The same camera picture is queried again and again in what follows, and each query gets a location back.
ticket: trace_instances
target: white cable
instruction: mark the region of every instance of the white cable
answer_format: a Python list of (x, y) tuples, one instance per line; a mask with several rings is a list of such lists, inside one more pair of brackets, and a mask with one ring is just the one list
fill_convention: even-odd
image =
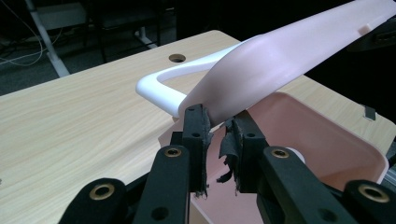
[[(3, 60), (4, 62), (3, 63), (0, 63), (0, 65), (1, 64), (4, 64), (4, 63), (13, 63), (13, 64), (15, 64), (15, 65), (18, 65), (18, 66), (30, 66), (30, 65), (32, 65), (32, 64), (34, 64), (34, 63), (36, 63), (36, 62), (38, 62), (38, 60), (40, 60), (40, 58), (41, 58), (41, 56), (43, 55), (43, 52), (46, 50), (46, 49), (44, 49), (43, 48), (43, 45), (42, 45), (42, 43), (41, 43), (41, 41), (40, 41), (40, 38), (39, 38), (39, 36), (35, 33), (35, 31), (23, 20), (23, 19), (21, 19), (3, 0), (0, 0), (2, 3), (3, 3), (3, 5), (12, 13), (12, 14), (14, 14), (14, 16), (15, 17), (17, 17), (18, 18), (18, 20), (20, 20), (32, 33), (33, 33), (33, 35), (35, 36), (35, 38), (37, 39), (37, 42), (38, 42), (38, 44), (40, 45), (40, 51), (39, 52), (36, 52), (36, 53), (32, 53), (32, 54), (28, 54), (28, 55), (24, 55), (24, 56), (21, 56), (21, 57), (19, 57), (19, 58), (15, 58), (15, 59), (11, 59), (11, 60), (8, 60), (8, 59), (4, 59), (4, 58), (0, 58), (0, 60)], [(58, 40), (58, 38), (61, 36), (61, 33), (62, 33), (62, 30), (63, 30), (63, 28), (61, 29), (61, 32), (58, 34), (58, 36), (55, 38), (55, 40), (53, 41), (53, 43), (52, 44), (54, 44), (57, 40)], [(14, 61), (17, 61), (17, 60), (19, 60), (19, 59), (22, 59), (22, 58), (26, 58), (26, 57), (30, 57), (30, 56), (33, 56), (33, 55), (36, 55), (36, 54), (40, 54), (32, 63), (14, 63)]]

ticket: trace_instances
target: white plastic handle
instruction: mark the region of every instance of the white plastic handle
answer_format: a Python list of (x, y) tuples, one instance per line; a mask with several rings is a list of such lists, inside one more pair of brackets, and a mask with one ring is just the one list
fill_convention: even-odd
[[(203, 104), (212, 124), (230, 118), (328, 59), (396, 14), (393, 0), (355, 0), (204, 58), (143, 77), (136, 92), (173, 117)], [(210, 69), (186, 96), (171, 77)]]
[(215, 63), (224, 57), (224, 55), (242, 43), (243, 42), (238, 43), (203, 58), (147, 75), (137, 82), (135, 90), (139, 95), (143, 96), (163, 111), (178, 118), (178, 107), (186, 97), (186, 94), (163, 85), (163, 82), (173, 77), (209, 70)]

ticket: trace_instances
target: brass insert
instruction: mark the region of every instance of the brass insert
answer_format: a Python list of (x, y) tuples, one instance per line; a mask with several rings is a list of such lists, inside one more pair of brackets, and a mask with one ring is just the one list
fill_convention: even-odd
[(92, 200), (100, 201), (110, 197), (114, 193), (114, 186), (112, 184), (96, 185), (90, 192)]
[(178, 157), (181, 155), (181, 150), (178, 148), (168, 148), (165, 150), (165, 156), (167, 157)]
[(289, 156), (289, 152), (281, 148), (275, 148), (274, 150), (272, 150), (271, 154), (280, 159), (286, 159)]
[(375, 201), (377, 203), (388, 203), (389, 196), (382, 189), (369, 186), (369, 185), (360, 185), (359, 192), (366, 198)]

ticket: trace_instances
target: pink plastic piece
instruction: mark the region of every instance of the pink plastic piece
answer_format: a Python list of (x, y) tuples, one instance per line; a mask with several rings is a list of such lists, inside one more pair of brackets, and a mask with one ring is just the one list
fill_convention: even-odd
[(172, 131), (181, 131), (190, 105), (203, 104), (216, 126), (395, 14), (392, 0), (356, 0), (249, 39), (222, 57), (187, 95), (178, 108), (180, 120), (160, 142), (168, 144)]
[[(272, 93), (248, 112), (271, 146), (297, 149), (315, 176), (334, 188), (343, 190), (346, 182), (354, 179), (379, 183), (388, 170), (388, 161), (375, 147), (286, 93)], [(223, 128), (215, 131), (208, 150), (208, 196), (193, 200), (213, 223), (262, 223), (255, 194), (235, 196), (232, 179), (216, 183), (228, 172), (218, 159), (223, 136)]]

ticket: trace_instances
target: light wood tabletop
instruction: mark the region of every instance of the light wood tabletop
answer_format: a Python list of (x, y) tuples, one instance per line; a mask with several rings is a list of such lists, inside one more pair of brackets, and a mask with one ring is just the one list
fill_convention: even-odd
[[(57, 223), (88, 183), (128, 184), (149, 171), (171, 116), (134, 91), (143, 76), (238, 43), (211, 31), (0, 97), (0, 223)], [(189, 92), (205, 72), (166, 84)], [(385, 154), (396, 126), (308, 77), (279, 91), (311, 106)]]

